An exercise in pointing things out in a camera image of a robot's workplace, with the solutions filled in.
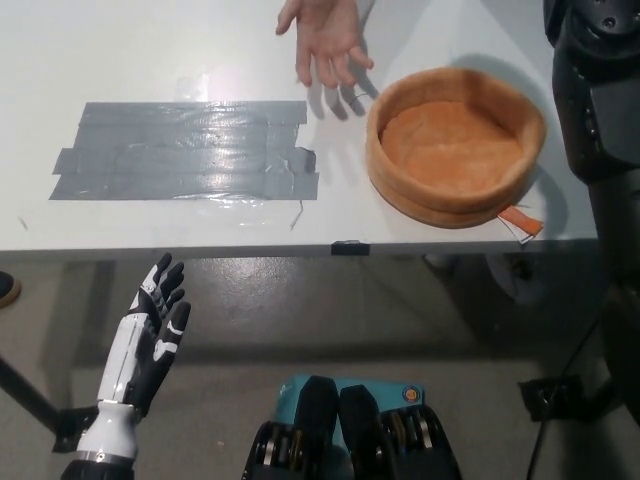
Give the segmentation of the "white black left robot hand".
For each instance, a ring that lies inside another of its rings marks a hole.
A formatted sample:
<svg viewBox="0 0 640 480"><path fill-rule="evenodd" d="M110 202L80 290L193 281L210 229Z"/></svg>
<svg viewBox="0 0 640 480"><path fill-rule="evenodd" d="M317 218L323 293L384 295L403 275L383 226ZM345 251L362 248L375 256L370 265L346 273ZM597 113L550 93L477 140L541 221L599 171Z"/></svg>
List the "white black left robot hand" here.
<svg viewBox="0 0 640 480"><path fill-rule="evenodd" d="M183 300L184 264L166 253L139 285L119 322L97 394L99 401L130 405L141 417L164 382L189 320Z"/></svg>

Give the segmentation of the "bare person hand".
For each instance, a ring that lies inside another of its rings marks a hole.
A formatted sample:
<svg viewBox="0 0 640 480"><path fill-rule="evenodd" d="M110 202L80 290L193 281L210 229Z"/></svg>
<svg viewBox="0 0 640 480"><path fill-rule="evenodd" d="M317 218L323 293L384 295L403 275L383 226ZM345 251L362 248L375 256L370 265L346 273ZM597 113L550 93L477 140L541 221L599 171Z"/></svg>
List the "bare person hand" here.
<svg viewBox="0 0 640 480"><path fill-rule="evenodd" d="M351 63L366 70L374 67L362 45L355 1L287 0L275 33L281 36L292 25L296 26L296 74L305 87L311 87L314 79L329 89L353 86Z"/></svg>

